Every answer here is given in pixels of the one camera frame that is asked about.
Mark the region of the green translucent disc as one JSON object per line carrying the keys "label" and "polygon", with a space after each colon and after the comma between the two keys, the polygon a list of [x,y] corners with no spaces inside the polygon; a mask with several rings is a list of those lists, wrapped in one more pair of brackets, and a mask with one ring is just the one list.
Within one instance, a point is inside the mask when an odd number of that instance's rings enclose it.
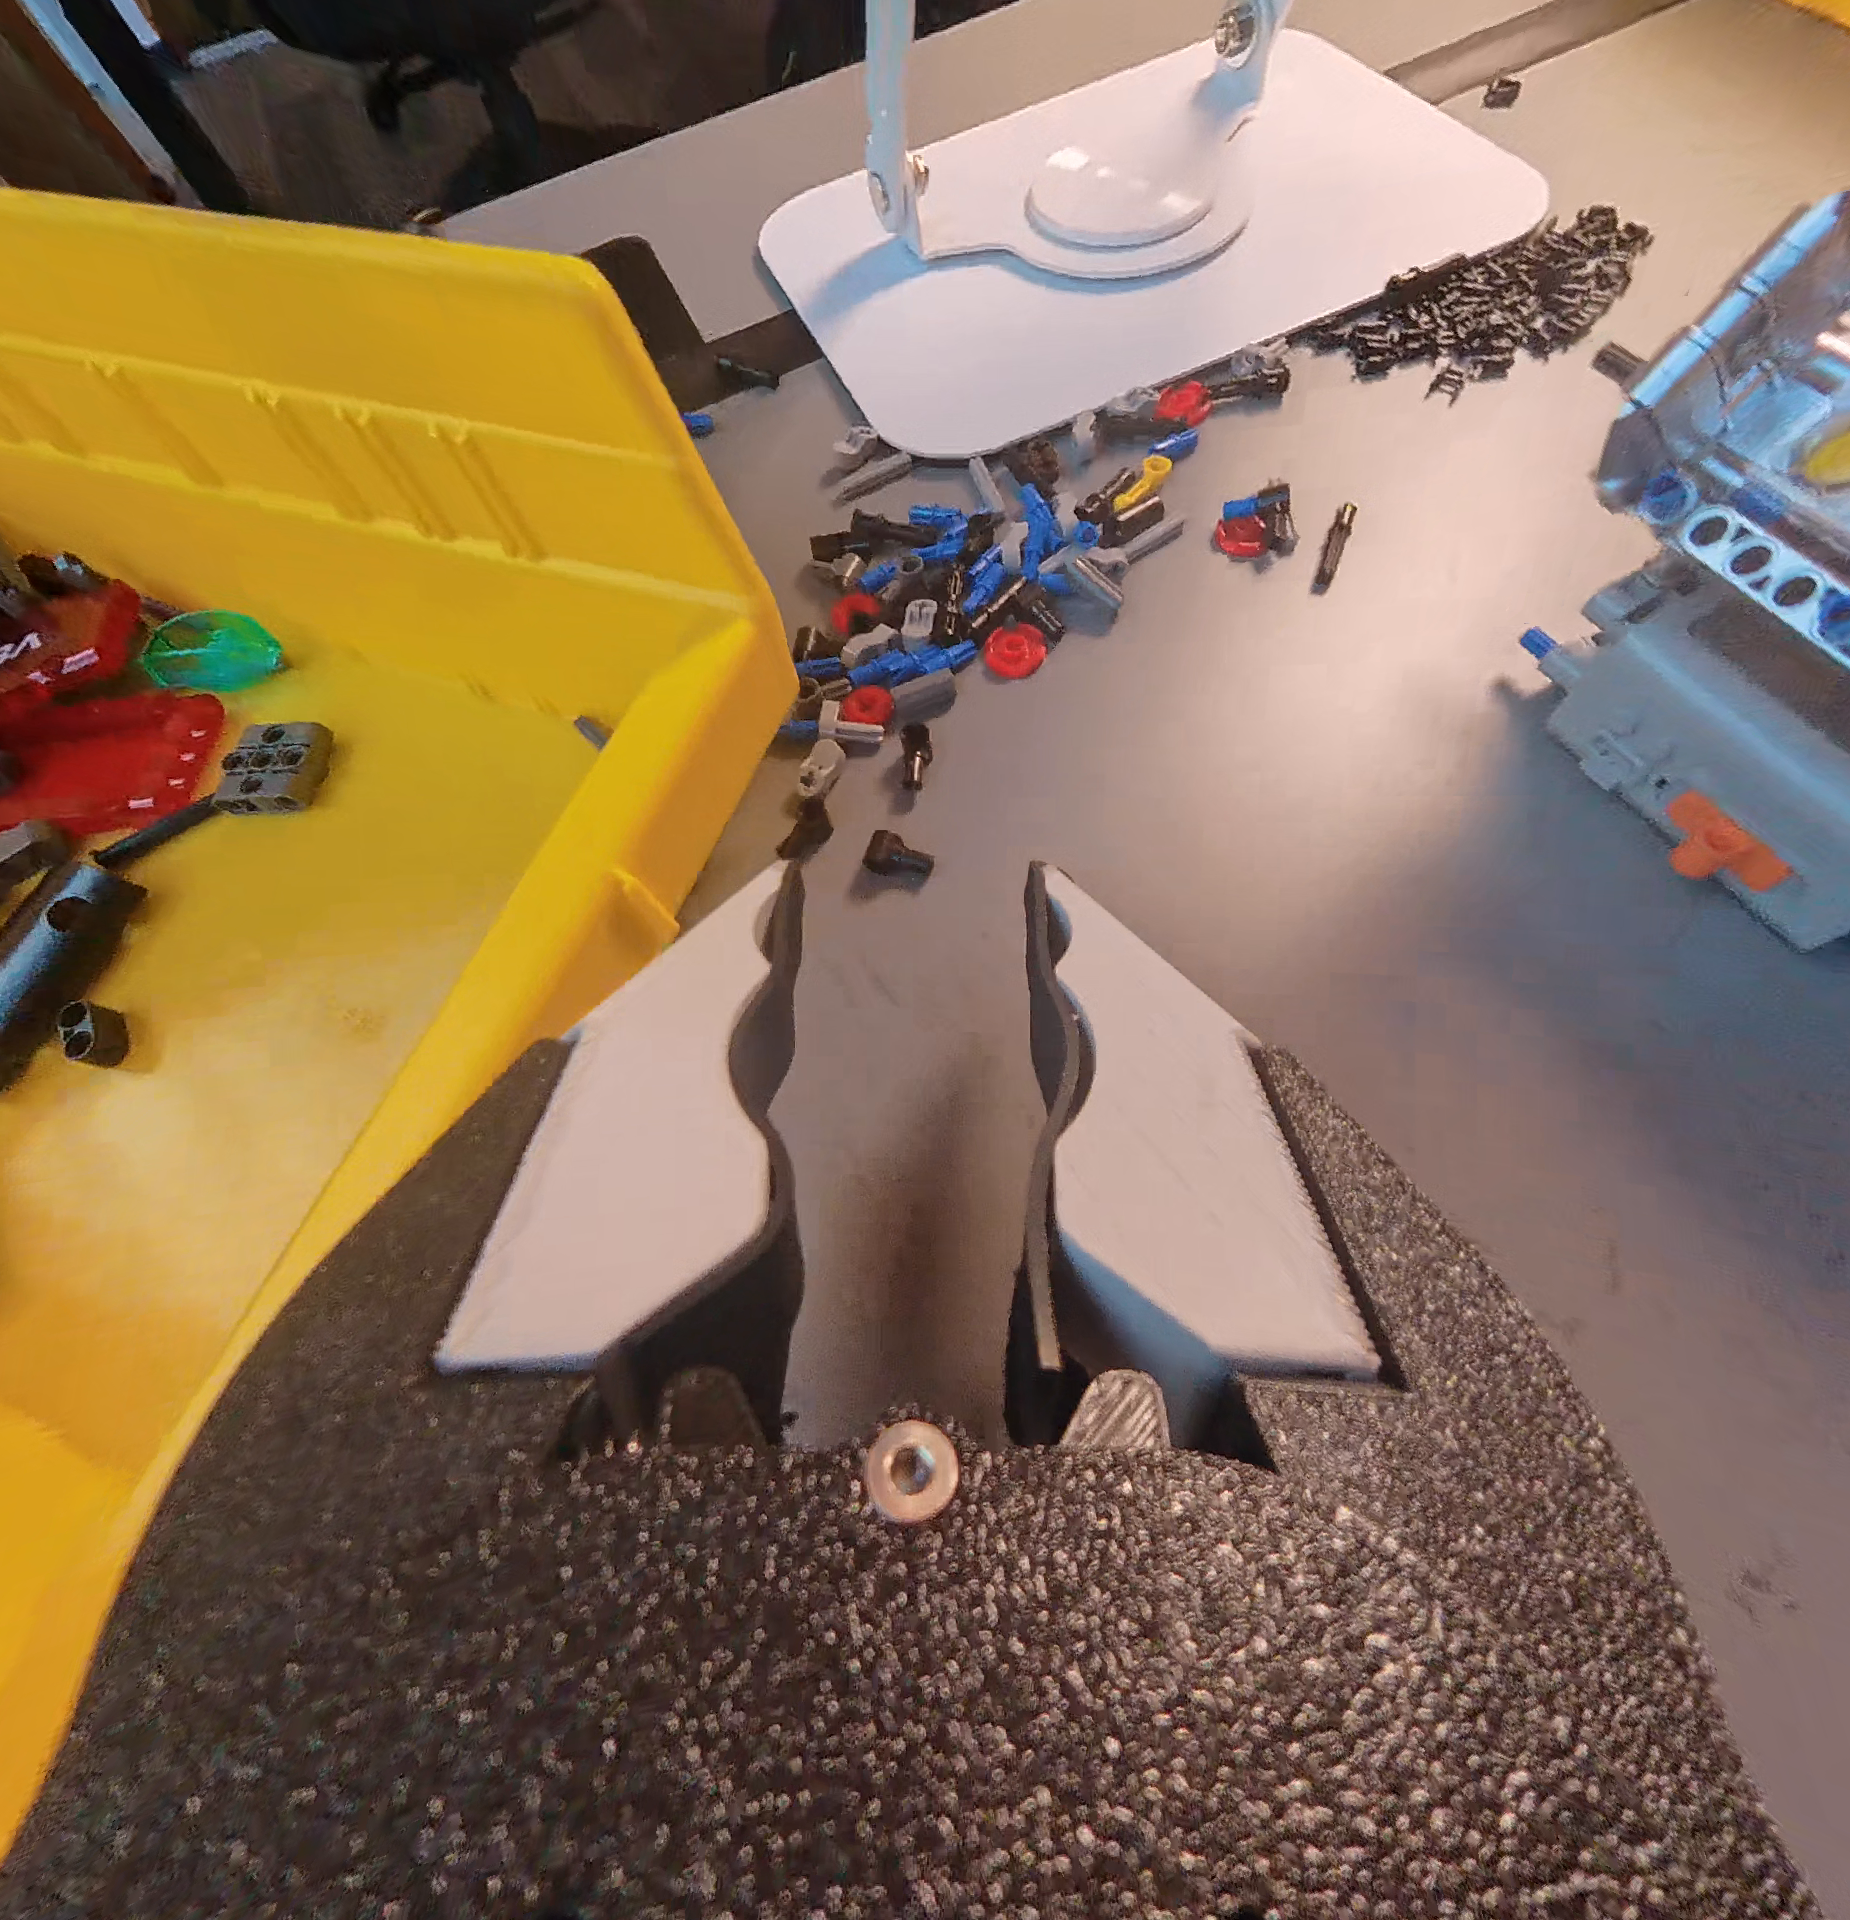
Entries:
{"label": "green translucent disc", "polygon": [[136,667],[154,687],[215,695],[265,685],[289,661],[258,619],[235,609],[194,609],[151,621]]}

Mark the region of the pile of coloured brick parts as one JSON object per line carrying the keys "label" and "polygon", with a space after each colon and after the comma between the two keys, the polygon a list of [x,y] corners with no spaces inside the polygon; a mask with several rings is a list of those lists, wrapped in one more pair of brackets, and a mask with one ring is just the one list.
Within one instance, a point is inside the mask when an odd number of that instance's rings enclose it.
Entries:
{"label": "pile of coloured brick parts", "polygon": [[1293,384],[1287,340],[1242,348],[1176,381],[1082,411],[1065,430],[964,461],[972,500],[918,500],[890,512],[866,498],[918,469],[867,424],[835,444],[839,505],[852,516],[811,540],[809,572],[828,593],[788,637],[796,694],[778,742],[800,750],[787,800],[785,864],[833,835],[846,769],[897,750],[915,800],[933,761],[932,724],[964,679],[1032,679],[1073,630],[1123,609],[1132,570],[1187,538],[1174,474],[1226,410],[1270,410]]}

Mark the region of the pile of black pins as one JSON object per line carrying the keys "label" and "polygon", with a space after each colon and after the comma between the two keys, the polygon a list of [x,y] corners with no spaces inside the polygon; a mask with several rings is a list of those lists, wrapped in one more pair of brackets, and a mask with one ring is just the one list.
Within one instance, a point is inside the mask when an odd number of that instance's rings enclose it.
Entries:
{"label": "pile of black pins", "polygon": [[1370,301],[1288,335],[1342,355],[1358,381],[1426,367],[1430,397],[1497,381],[1520,356],[1576,348],[1630,290],[1655,232],[1613,205],[1544,220],[1514,243],[1395,276]]}

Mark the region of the grey desk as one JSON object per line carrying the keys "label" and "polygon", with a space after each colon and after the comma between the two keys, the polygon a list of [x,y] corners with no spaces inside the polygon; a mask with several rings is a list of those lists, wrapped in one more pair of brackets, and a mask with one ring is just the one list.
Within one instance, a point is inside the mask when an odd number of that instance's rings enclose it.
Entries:
{"label": "grey desk", "polygon": [[[1459,400],[1296,356],[1174,486],[1187,538],[1031,681],[966,681],[917,802],[890,757],[809,865],[792,1432],[909,1400],[1003,1434],[1042,1102],[1021,885],[1060,864],[1285,1046],[1503,1275],[1655,1514],[1761,1797],[1850,1915],[1850,947],[1674,875],[1544,730],[1516,641],[1649,544],[1589,476],[1649,353],[1850,184],[1850,35],[1681,4],[1443,104],[1559,217],[1655,232],[1590,340]],[[1342,502],[1334,585],[1312,572]]]}

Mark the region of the white book stand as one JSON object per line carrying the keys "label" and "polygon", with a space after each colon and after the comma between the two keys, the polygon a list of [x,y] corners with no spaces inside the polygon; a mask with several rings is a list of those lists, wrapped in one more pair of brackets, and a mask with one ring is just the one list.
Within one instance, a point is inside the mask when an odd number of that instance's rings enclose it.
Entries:
{"label": "white book stand", "polygon": [[915,8],[867,4],[864,166],[758,247],[885,443],[998,452],[1538,226],[1538,170],[1288,11],[912,150]]}

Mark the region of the red printed brick panel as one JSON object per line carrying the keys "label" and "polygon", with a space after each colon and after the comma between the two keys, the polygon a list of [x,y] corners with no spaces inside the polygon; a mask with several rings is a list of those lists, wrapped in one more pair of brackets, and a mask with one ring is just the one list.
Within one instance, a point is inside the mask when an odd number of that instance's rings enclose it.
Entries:
{"label": "red printed brick panel", "polygon": [[142,641],[142,597],[122,582],[0,611],[0,831],[92,837],[195,796],[227,708],[136,685]]}

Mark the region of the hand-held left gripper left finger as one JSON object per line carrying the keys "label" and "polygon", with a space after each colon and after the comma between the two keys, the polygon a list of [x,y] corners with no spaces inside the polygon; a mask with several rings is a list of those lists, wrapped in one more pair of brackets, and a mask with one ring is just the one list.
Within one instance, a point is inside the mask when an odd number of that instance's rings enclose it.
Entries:
{"label": "hand-held left gripper left finger", "polygon": [[770,1106],[796,1057],[801,865],[768,865],[577,1020],[439,1344],[440,1377],[571,1377],[617,1437],[723,1374],[767,1442],[803,1254]]}

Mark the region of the black office chair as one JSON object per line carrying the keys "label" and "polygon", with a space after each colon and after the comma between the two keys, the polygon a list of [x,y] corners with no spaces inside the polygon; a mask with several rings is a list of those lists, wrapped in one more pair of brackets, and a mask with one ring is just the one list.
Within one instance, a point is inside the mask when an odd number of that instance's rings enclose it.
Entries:
{"label": "black office chair", "polygon": [[600,3],[251,3],[289,48],[372,67],[366,117],[398,127],[407,100],[466,83],[482,104],[501,184],[529,184],[542,159],[540,118],[515,68],[524,52],[585,21]]}

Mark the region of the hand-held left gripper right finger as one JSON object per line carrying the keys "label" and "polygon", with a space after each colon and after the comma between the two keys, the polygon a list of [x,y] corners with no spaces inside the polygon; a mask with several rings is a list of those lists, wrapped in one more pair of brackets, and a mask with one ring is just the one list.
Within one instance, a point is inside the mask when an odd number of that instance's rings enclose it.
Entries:
{"label": "hand-held left gripper right finger", "polygon": [[1053,1447],[1114,1374],[1163,1440],[1267,1457],[1246,1383],[1383,1384],[1370,1284],[1248,1027],[1060,865],[1024,882],[1045,1116],[1009,1311],[1009,1436]]}

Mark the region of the toy brick engine model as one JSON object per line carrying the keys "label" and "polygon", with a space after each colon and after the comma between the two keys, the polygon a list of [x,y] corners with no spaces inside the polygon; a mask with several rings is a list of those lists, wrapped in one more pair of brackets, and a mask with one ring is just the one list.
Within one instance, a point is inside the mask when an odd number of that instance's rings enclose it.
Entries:
{"label": "toy brick engine model", "polygon": [[1850,189],[1649,358],[1592,474],[1655,553],[1520,645],[1583,776],[1799,951],[1850,940]]}

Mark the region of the large yellow plastic bin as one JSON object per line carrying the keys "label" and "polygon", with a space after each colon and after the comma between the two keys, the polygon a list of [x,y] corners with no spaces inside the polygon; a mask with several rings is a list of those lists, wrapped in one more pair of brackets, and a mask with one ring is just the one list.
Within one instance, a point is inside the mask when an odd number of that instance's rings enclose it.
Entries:
{"label": "large yellow plastic bin", "polygon": [[585,261],[0,187],[0,533],[289,667],[313,806],[145,859],[0,1091],[0,1867],[235,1366],[529,1047],[643,971],[788,704],[759,567]]}

